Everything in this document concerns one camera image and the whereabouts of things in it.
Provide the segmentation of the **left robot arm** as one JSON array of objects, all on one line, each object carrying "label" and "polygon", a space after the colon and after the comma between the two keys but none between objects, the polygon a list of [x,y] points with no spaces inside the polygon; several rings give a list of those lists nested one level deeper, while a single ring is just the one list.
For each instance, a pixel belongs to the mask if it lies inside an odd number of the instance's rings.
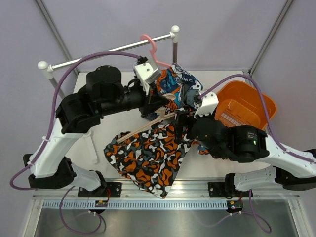
[{"label": "left robot arm", "polygon": [[102,173],[75,165],[66,157],[69,149],[104,116],[133,109],[146,115],[168,103],[169,99],[153,84],[146,93],[138,78],[132,87],[123,86],[121,71],[116,67],[105,65],[89,72],[85,86],[53,108],[54,125],[43,142],[45,147],[24,155],[24,163],[31,165],[30,187],[55,190],[72,185],[94,197],[102,196],[107,188]]}]

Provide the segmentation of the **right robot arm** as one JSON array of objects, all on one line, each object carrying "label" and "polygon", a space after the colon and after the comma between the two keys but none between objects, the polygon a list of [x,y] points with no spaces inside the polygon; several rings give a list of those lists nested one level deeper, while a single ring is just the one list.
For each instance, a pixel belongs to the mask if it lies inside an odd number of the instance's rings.
[{"label": "right robot arm", "polygon": [[176,138],[186,134],[216,159],[238,163],[263,162],[268,167],[225,176],[224,192],[235,196],[261,188],[306,191],[316,187],[316,151],[300,151],[277,143],[271,135],[249,125],[226,127],[213,115],[177,111]]}]

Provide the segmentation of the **orange black camouflage shorts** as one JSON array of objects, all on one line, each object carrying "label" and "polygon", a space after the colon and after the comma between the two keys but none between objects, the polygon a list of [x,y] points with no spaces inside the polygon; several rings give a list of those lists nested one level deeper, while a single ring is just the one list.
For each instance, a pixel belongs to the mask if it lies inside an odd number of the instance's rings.
[{"label": "orange black camouflage shorts", "polygon": [[196,142],[184,129],[176,138],[171,124],[157,124],[123,142],[116,135],[103,149],[106,160],[140,189],[164,199],[176,179],[185,155]]}]

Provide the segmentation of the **beige wooden hanger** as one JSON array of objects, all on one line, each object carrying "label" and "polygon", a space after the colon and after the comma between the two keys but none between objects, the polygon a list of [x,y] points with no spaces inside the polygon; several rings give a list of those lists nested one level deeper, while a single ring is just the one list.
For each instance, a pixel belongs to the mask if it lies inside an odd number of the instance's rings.
[{"label": "beige wooden hanger", "polygon": [[166,119],[169,119],[169,118],[172,118],[175,116],[175,113],[172,112],[172,113],[169,113],[169,114],[166,114],[165,113],[166,111],[166,108],[165,107],[160,107],[159,109],[157,109],[155,112],[158,114],[157,118],[150,121],[149,123],[147,123],[146,125],[128,133],[127,135],[124,135],[122,136],[121,138],[117,139],[117,142],[118,143],[122,143],[123,141],[125,141],[126,139],[134,136],[135,134],[138,134],[139,132],[141,131],[144,131],[146,130],[148,127],[151,127],[152,125],[156,124],[156,123],[161,123],[162,121],[166,120]]}]

